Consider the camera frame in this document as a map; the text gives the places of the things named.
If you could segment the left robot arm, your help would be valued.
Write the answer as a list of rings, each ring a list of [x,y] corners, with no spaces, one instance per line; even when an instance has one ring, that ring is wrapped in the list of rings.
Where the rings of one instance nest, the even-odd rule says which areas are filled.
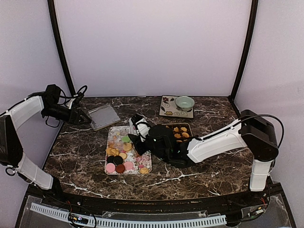
[[[67,96],[59,86],[51,84],[0,115],[0,163],[8,175],[18,174],[30,184],[49,191],[48,199],[57,207],[67,203],[67,196],[61,192],[60,181],[41,169],[39,159],[46,155],[41,140],[50,144],[50,139],[38,123],[38,116],[45,121],[52,117],[58,124],[90,124],[91,119],[79,106],[86,91],[84,85],[75,95]]]

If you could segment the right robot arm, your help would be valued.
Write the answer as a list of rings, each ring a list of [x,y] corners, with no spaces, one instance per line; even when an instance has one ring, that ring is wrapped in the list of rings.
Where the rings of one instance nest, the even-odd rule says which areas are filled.
[[[247,206],[253,206],[261,198],[266,180],[279,154],[282,140],[277,140],[274,125],[268,114],[256,114],[244,110],[229,125],[203,137],[189,136],[179,142],[173,130],[165,125],[151,126],[139,114],[129,120],[128,135],[139,155],[150,152],[163,162],[176,168],[187,168],[207,158],[247,147],[253,154],[249,191],[242,196]]]

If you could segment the floral cookie tray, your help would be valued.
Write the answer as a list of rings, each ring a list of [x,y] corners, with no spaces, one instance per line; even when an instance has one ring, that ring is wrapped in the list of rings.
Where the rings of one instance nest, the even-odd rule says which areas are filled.
[[[149,173],[152,171],[152,157],[149,152],[144,153],[142,156],[138,156],[135,151],[132,142],[123,143],[122,137],[130,133],[129,126],[114,126],[109,129],[107,137],[107,148],[105,150],[105,165],[104,171],[107,175],[136,175],[141,174],[140,168],[146,167],[149,169]],[[123,164],[130,161],[134,164],[132,170],[125,170],[124,173],[106,172],[106,159],[108,156],[121,156],[123,158]]]

